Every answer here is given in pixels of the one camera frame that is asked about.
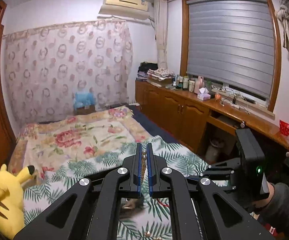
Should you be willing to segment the right forearm dark sleeve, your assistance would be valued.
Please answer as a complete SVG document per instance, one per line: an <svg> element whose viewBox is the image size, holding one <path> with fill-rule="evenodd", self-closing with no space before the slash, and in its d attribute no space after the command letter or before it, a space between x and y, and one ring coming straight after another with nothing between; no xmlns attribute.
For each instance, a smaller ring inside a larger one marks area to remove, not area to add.
<svg viewBox="0 0 289 240"><path fill-rule="evenodd" d="M269 197L253 202L254 212L289 239L289 187L268 183Z"/></svg>

